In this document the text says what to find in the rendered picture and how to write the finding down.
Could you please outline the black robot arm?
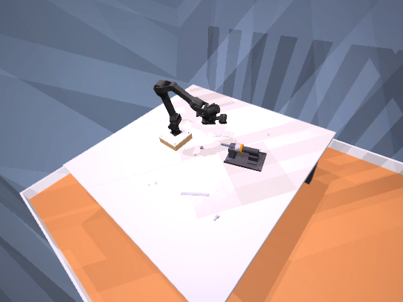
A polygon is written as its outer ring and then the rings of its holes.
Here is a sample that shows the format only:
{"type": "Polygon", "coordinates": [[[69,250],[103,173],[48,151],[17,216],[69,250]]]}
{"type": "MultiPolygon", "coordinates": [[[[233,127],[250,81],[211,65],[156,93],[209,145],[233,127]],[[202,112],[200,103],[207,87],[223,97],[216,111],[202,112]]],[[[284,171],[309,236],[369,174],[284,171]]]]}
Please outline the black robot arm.
{"type": "Polygon", "coordinates": [[[221,111],[218,104],[212,103],[211,105],[209,105],[209,103],[202,101],[200,98],[194,97],[189,94],[174,81],[159,80],[153,89],[156,94],[161,97],[166,107],[166,110],[170,116],[170,124],[168,126],[168,129],[171,130],[170,133],[174,136],[182,133],[182,131],[179,129],[181,115],[180,113],[178,114],[175,111],[167,92],[173,91],[176,95],[184,99],[190,105],[190,107],[194,111],[196,111],[196,117],[200,116],[203,119],[207,120],[211,115],[216,116],[216,114],[220,113],[221,111]],[[204,108],[202,109],[203,105],[204,108]]]}

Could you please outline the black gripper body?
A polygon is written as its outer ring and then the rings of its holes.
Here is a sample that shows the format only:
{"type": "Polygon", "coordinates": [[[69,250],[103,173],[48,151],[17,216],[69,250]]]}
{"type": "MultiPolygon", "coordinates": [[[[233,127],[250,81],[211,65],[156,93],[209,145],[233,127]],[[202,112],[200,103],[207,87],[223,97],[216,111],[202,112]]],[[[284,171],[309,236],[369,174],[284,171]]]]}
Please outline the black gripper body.
{"type": "Polygon", "coordinates": [[[226,124],[227,115],[226,114],[220,114],[219,116],[211,115],[207,120],[202,118],[201,123],[205,125],[208,123],[215,123],[216,120],[219,120],[220,124],[226,124]]]}

